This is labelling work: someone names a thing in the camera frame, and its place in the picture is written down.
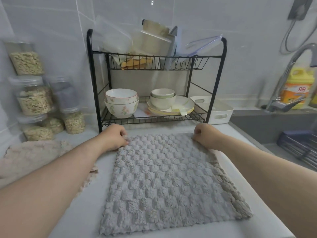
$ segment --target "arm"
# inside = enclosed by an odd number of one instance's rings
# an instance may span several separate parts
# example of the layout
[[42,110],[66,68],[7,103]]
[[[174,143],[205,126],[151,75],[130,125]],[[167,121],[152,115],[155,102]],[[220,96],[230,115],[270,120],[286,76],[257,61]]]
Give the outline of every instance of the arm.
[[194,140],[223,152],[296,237],[317,233],[317,172],[198,124]]
[[0,190],[0,237],[48,237],[103,153],[127,145],[109,126],[53,162]]

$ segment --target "black dish rack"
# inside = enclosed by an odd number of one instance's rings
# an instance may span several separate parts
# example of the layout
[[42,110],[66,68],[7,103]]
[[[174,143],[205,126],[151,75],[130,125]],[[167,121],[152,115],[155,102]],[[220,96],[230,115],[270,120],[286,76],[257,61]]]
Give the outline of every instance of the black dish rack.
[[[137,123],[154,123],[154,122],[167,122],[167,121],[180,121],[180,120],[195,120],[200,122],[207,122],[209,121],[210,114],[212,111],[212,107],[215,101],[221,72],[224,67],[224,60],[226,58],[227,54],[227,40],[223,37],[221,39],[223,43],[223,52],[220,56],[192,56],[192,57],[169,57],[169,56],[148,56],[148,55],[133,55],[133,54],[119,54],[119,53],[110,53],[110,52],[102,52],[102,51],[95,51],[92,49],[92,33],[93,30],[89,29],[87,31],[87,50],[88,50],[88,59],[89,59],[89,66],[90,66],[90,73],[91,73],[91,80],[93,84],[93,95],[95,100],[95,106],[96,106],[96,112],[97,112],[97,120],[98,120],[98,128],[99,132],[102,131],[103,126],[109,126],[110,124],[116,123],[116,124],[137,124]],[[96,72],[95,72],[95,65],[93,60],[93,54],[103,54],[105,55],[106,65],[107,65],[107,73],[108,73],[108,83],[101,89],[97,90],[97,82],[96,82]],[[126,67],[121,66],[120,64],[117,64],[115,62],[115,58],[128,60],[129,57],[135,57],[137,59],[145,59],[145,65],[141,64],[141,62],[137,62],[135,65],[133,63],[133,68],[125,69],[125,70],[137,70],[137,71],[143,71],[143,70],[164,70],[165,62],[167,58],[173,58],[174,61],[170,67],[170,71],[189,71],[189,77],[188,77],[188,83],[187,83],[187,89],[186,89],[186,97],[188,97],[189,88],[190,85],[193,84],[202,90],[208,92],[211,94],[211,101],[209,105],[208,112],[203,113],[197,113],[195,111],[192,111],[190,114],[186,116],[180,116],[180,115],[168,115],[168,116],[151,116],[151,117],[138,117],[134,118],[134,116],[130,118],[125,119],[118,119],[115,118],[105,107],[103,110],[100,110],[99,106],[99,98],[98,95],[108,86],[109,89],[112,89],[111,84],[111,70],[123,70]],[[192,83],[192,72],[195,70],[202,70],[207,61],[210,58],[219,58],[220,64],[218,68],[218,73],[216,76],[216,82],[214,85],[213,92],[210,92],[202,87],[200,87],[197,84]],[[139,97],[139,103],[144,102],[146,103],[149,99],[149,97]]]

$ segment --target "white countertop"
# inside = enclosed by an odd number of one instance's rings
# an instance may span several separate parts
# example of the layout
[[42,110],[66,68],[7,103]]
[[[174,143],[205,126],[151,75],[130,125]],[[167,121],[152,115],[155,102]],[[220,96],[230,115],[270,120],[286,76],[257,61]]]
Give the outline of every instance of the white countertop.
[[[239,132],[229,124],[214,125],[224,134],[233,136],[248,144],[251,144]],[[172,134],[193,132],[195,122],[168,122],[160,124],[140,124],[126,127],[129,136],[143,134]],[[69,135],[62,132],[57,135],[60,140],[68,140],[73,145],[97,135],[96,131],[87,129],[78,135]],[[192,227],[169,228],[148,233],[135,233],[131,235],[119,235],[116,237],[226,237],[226,238],[286,238],[294,237],[277,216],[266,206],[253,188],[248,184],[232,162],[221,152],[216,153],[221,166],[242,193],[250,205],[254,217],[243,221],[224,221],[209,224],[194,225]],[[50,238],[96,238],[99,237],[99,226],[106,194],[110,186],[113,172],[115,152],[107,153],[97,160],[99,174],[97,178],[84,189],[82,194],[73,200],[57,226],[50,234]]]

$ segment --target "kitchen faucet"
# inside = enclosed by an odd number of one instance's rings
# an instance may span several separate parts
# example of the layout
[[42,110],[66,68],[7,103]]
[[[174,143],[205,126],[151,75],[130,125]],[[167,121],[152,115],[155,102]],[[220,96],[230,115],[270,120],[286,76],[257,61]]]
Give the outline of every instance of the kitchen faucet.
[[298,49],[298,51],[294,54],[294,56],[291,58],[289,63],[287,64],[287,67],[283,73],[283,75],[280,77],[279,82],[277,83],[274,92],[271,96],[271,99],[269,103],[266,106],[266,110],[269,112],[275,112],[276,110],[280,110],[282,112],[289,111],[292,107],[294,107],[296,104],[299,104],[301,101],[305,99],[305,96],[300,96],[291,103],[282,103],[281,102],[281,91],[284,88],[284,85],[287,81],[287,78],[289,76],[289,73],[291,72],[292,67],[296,63],[297,59],[303,54],[303,52],[307,49],[310,49],[312,51],[312,59],[310,63],[311,68],[317,67],[317,44],[310,43],[306,44]]

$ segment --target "textured gray towel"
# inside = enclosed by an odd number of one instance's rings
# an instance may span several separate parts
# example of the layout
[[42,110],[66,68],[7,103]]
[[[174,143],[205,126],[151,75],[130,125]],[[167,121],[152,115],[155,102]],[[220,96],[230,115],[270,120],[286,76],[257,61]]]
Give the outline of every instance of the textured gray towel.
[[118,151],[100,233],[251,216],[214,154],[193,141],[191,134],[136,136]]

